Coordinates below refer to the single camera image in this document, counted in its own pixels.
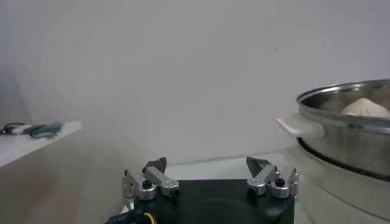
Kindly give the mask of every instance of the black screw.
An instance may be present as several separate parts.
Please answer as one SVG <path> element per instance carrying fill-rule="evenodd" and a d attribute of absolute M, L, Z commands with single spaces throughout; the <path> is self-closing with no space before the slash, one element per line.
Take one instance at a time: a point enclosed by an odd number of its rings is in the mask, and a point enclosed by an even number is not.
<path fill-rule="evenodd" d="M 286 182 L 284 181 L 284 179 L 281 179 L 281 178 L 278 178 L 278 179 L 275 180 L 275 185 L 277 187 L 283 187 L 285 185 L 285 183 Z"/>
<path fill-rule="evenodd" d="M 142 182 L 142 188 L 143 189 L 149 189 L 152 187 L 152 182 L 150 182 L 149 180 L 144 180 Z"/>

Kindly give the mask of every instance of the stainless steel pot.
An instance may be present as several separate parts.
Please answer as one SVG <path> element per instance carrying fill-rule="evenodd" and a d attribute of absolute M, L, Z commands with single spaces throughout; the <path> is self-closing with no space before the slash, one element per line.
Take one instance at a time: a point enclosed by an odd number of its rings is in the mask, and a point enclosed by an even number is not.
<path fill-rule="evenodd" d="M 390 79 L 305 92 L 297 98 L 299 114 L 277 122 L 312 154 L 342 168 L 390 181 L 390 119 L 340 113 L 362 97 L 390 110 Z"/>

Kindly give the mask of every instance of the green object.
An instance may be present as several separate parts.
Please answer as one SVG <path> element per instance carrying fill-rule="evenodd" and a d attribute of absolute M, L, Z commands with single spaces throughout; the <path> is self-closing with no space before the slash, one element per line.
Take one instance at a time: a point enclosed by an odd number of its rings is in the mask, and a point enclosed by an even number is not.
<path fill-rule="evenodd" d="M 41 128 L 38 128 L 36 130 L 31 131 L 30 136 L 33 138 L 54 136 L 58 132 L 60 132 L 61 129 L 62 129 L 61 126 L 45 126 L 45 127 L 41 127 Z"/>

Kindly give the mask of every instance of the white table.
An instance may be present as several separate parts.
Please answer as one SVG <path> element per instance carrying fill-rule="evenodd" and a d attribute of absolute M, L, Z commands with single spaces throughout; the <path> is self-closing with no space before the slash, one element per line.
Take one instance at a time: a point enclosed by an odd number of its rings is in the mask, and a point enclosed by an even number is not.
<path fill-rule="evenodd" d="M 52 144 L 71 133 L 81 130 L 78 121 L 65 123 L 61 132 L 53 138 L 32 139 L 29 135 L 2 135 L 0 136 L 0 167 Z"/>
<path fill-rule="evenodd" d="M 281 153 L 253 157 L 267 159 L 279 169 L 288 165 Z M 175 180 L 249 179 L 252 177 L 246 165 L 246 157 L 168 166 L 165 174 Z M 299 202 L 295 205 L 294 223 L 312 223 Z"/>

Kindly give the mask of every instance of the white shelf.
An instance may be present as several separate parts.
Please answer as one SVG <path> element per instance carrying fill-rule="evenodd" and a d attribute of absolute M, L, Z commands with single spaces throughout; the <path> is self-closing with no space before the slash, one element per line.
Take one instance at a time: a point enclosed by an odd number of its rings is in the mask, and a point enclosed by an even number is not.
<path fill-rule="evenodd" d="M 0 136 L 0 167 L 77 132 L 81 128 L 79 121 L 65 123 L 61 132 L 50 139 L 32 139 L 29 135 L 2 135 Z"/>

